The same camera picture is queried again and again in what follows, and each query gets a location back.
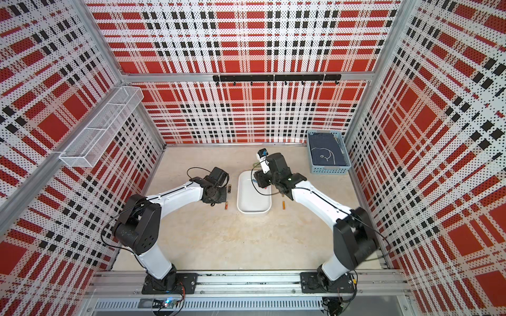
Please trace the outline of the white plastic storage tray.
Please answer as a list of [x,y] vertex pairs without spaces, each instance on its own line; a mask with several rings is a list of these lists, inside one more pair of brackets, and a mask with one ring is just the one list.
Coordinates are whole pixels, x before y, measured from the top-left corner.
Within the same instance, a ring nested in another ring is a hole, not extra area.
[[271,188],[260,188],[250,171],[239,175],[237,209],[245,215],[261,215],[271,209]]

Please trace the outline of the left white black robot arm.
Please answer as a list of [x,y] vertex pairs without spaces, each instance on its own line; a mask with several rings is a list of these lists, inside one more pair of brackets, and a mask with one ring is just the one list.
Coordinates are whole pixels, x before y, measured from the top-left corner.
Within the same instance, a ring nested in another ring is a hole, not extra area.
[[165,218],[179,209],[195,203],[224,204],[229,179],[227,172],[214,167],[207,175],[190,178],[165,192],[151,196],[134,194],[128,198],[111,232],[146,272],[142,285],[144,295],[178,290],[181,294],[194,293],[198,275],[178,272],[164,254],[158,238],[161,231],[169,227]]

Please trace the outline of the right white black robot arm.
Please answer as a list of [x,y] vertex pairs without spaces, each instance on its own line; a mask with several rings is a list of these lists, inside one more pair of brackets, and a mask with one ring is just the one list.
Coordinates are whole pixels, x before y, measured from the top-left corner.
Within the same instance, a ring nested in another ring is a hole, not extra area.
[[379,247],[378,233],[368,212],[342,205],[317,189],[300,173],[293,173],[281,153],[256,154],[260,169],[252,173],[261,188],[275,187],[279,193],[303,205],[332,230],[333,252],[317,268],[311,290],[336,291],[337,281],[365,262]]

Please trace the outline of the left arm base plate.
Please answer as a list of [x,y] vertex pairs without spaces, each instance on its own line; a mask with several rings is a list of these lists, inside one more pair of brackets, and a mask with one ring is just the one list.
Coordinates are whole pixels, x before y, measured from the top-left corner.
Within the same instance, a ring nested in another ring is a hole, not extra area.
[[175,294],[179,292],[194,294],[197,280],[197,273],[170,273],[163,279],[156,279],[147,274],[142,294]]

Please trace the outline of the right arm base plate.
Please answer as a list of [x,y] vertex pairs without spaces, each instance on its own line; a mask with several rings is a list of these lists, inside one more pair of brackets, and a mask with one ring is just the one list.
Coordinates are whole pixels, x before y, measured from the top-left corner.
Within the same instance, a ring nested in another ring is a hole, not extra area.
[[323,272],[300,273],[301,290],[305,294],[353,294],[354,283],[348,273],[329,280]]

